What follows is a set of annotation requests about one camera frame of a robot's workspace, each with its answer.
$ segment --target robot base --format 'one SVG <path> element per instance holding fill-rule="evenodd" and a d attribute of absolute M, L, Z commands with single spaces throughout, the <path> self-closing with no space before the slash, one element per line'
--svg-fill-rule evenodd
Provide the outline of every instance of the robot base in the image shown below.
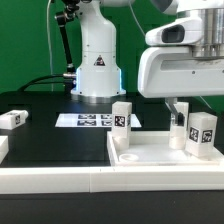
<path fill-rule="evenodd" d="M 93 97 L 93 96 L 84 96 L 81 94 L 74 94 L 73 90 L 71 91 L 71 99 L 75 101 L 82 101 L 85 103 L 92 103 L 92 104 L 98 104 L 98 103 L 112 103 L 117 100 L 121 100 L 126 96 L 126 91 L 121 91 L 116 96 L 110 96 L 110 97 Z"/>

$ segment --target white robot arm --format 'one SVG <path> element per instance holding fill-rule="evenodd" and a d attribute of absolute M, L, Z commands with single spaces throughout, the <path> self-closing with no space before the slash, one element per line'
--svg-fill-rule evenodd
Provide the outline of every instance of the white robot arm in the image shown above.
<path fill-rule="evenodd" d="M 224 1 L 176 3 L 177 20 L 146 35 L 138 90 L 152 98 L 223 95 Z"/>
<path fill-rule="evenodd" d="M 82 63 L 76 70 L 76 87 L 71 91 L 72 99 L 106 103 L 113 97 L 124 95 L 126 91 L 121 87 L 121 70 L 116 64 L 116 29 L 102 16 L 100 7 L 122 7 L 135 0 L 62 1 L 66 4 L 62 16 L 65 15 L 68 20 L 77 16 L 82 30 Z M 69 52 L 66 58 L 68 67 L 72 67 Z"/>

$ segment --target green wall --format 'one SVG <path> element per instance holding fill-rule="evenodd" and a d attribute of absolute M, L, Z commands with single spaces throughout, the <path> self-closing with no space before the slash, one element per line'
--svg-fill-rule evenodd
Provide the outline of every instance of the green wall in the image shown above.
<path fill-rule="evenodd" d="M 46 32 L 48 0 L 0 1 L 0 92 L 14 91 L 28 81 L 50 74 Z M 145 32 L 171 22 L 173 17 L 159 13 L 149 0 L 136 0 L 133 9 Z M 51 5 L 51 39 L 54 73 L 63 73 L 66 62 L 59 29 L 54 20 L 63 4 L 56 0 Z M 137 90 L 137 73 L 141 54 L 147 48 L 144 37 L 136 26 L 129 7 L 102 8 L 102 14 L 117 28 L 117 64 L 122 69 L 124 88 Z M 76 19 L 67 25 L 73 61 L 81 63 L 81 32 Z M 54 90 L 62 90 L 57 85 Z M 51 90 L 51 86 L 35 86 L 30 90 Z M 223 109 L 223 97 L 206 98 L 211 106 Z"/>

